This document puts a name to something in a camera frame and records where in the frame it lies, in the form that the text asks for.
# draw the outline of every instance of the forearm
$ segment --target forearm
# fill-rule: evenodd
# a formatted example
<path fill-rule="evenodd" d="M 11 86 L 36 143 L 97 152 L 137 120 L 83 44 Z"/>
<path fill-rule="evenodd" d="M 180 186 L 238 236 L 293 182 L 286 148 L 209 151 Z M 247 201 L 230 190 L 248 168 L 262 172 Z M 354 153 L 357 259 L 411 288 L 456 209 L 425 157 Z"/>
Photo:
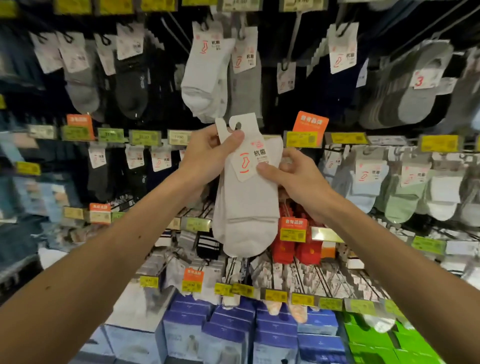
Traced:
<path fill-rule="evenodd" d="M 322 219 L 365 263 L 415 328 L 450 363 L 479 363 L 480 291 L 403 243 L 348 200 L 331 196 Z"/>
<path fill-rule="evenodd" d="M 180 171 L 173 173 L 7 301 L 0 308 L 0 361 L 68 362 L 108 318 L 155 241 L 185 206 L 191 184 Z M 25 342 L 35 343 L 35 349 L 25 350 Z"/>

